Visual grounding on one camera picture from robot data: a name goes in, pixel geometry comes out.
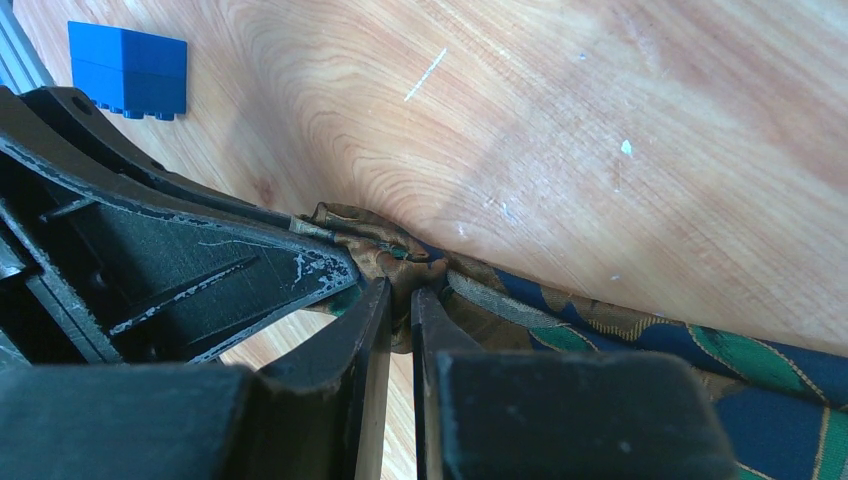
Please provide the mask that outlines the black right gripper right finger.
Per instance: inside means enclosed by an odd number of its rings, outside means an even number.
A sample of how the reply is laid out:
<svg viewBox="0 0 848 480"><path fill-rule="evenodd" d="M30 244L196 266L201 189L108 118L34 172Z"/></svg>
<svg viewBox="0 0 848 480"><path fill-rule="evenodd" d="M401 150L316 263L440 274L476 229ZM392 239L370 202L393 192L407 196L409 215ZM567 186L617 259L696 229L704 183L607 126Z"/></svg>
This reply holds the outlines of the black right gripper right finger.
<svg viewBox="0 0 848 480"><path fill-rule="evenodd" d="M422 479L735 479L707 393L652 352L484 350L435 294L411 298Z"/></svg>

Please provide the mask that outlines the dark patterned necktie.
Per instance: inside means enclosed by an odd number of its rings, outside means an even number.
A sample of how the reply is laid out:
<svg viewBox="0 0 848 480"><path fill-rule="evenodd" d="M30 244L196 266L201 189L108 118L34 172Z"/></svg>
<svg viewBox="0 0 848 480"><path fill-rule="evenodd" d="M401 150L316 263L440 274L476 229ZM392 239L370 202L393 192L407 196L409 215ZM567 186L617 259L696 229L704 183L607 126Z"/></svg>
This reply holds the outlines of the dark patterned necktie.
<svg viewBox="0 0 848 480"><path fill-rule="evenodd" d="M413 291L431 287L448 316L490 350L655 351L688 362L706 388L744 479L847 475L847 360L641 312L440 250L366 209L321 203L293 232L347 250L357 283L319 302L338 316L372 280L393 294L392 349L412 349Z"/></svg>

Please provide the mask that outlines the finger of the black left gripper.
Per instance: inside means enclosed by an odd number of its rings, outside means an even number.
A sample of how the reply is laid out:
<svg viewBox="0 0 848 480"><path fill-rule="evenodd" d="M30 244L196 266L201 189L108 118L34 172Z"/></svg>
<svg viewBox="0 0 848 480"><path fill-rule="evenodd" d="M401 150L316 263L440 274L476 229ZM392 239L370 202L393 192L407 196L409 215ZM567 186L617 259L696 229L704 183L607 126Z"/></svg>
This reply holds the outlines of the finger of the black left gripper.
<svg viewBox="0 0 848 480"><path fill-rule="evenodd" d="M19 98L59 136L115 173L168 196L274 227L307 227L299 218L250 204L167 170L124 136L79 89L40 87Z"/></svg>
<svg viewBox="0 0 848 480"><path fill-rule="evenodd" d="M278 216L157 191L54 134L1 137L5 363L206 363L355 281Z"/></svg>

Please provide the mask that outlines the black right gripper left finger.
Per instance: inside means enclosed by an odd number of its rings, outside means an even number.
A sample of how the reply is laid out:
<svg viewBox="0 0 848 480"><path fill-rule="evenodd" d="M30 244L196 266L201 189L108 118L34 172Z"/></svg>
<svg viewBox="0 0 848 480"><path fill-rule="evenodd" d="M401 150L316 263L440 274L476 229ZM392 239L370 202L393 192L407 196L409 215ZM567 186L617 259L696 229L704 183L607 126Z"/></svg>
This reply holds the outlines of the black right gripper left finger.
<svg viewBox="0 0 848 480"><path fill-rule="evenodd" d="M260 370L38 366L1 374L5 479L376 479L387 280Z"/></svg>

